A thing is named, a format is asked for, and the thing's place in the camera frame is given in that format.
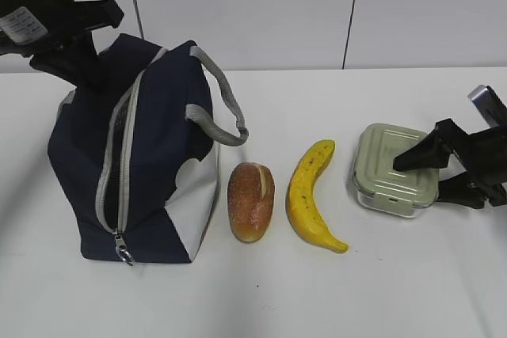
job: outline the lunch bag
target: lunch bag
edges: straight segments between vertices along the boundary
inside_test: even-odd
[[[48,144],[86,259],[189,263],[217,188],[219,144],[248,138],[223,72],[189,41],[172,51],[120,35],[99,55],[107,86],[62,102]],[[217,79],[239,136],[213,121],[202,66]]]

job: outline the green lid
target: green lid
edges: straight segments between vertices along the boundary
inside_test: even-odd
[[[372,198],[372,207],[410,217],[414,209],[430,206],[438,197],[438,169],[397,172],[394,159],[416,146],[426,133],[373,124],[360,137],[354,165],[357,189]]]

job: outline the bread roll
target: bread roll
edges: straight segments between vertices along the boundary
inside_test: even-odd
[[[268,168],[243,162],[234,169],[227,203],[231,229],[237,239],[252,243],[262,238],[271,221],[274,198],[275,182]]]

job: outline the yellow banana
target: yellow banana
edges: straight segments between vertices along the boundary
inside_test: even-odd
[[[318,212],[313,194],[315,181],[330,163],[334,147],[333,140],[322,140],[303,156],[288,188],[287,215],[292,228],[303,240],[344,253],[349,247],[331,234]]]

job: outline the table surface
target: table surface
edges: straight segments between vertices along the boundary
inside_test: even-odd
[[[440,205],[407,220],[365,210],[347,185],[369,124],[431,131],[451,117],[482,130],[467,95],[484,84],[507,100],[507,69],[227,75],[251,136],[220,151],[222,191],[196,261],[133,269],[81,258],[46,158],[70,86],[45,74],[0,75],[0,336],[507,336],[507,208]],[[215,113],[232,131],[218,101]],[[343,255],[302,241],[284,210],[292,171],[319,139],[337,142],[315,198],[350,244]],[[273,220],[252,245],[233,237],[227,217],[224,189],[241,161],[267,165],[276,182]],[[453,162],[442,175],[458,172]]]

